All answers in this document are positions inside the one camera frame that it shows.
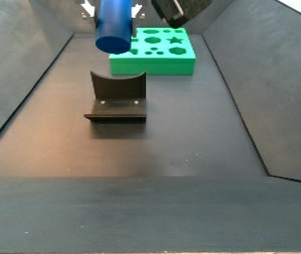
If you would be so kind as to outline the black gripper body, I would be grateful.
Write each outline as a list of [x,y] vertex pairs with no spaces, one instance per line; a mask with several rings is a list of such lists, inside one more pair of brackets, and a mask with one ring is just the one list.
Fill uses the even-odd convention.
[[212,0],[151,0],[159,18],[171,28],[182,27],[212,3]]

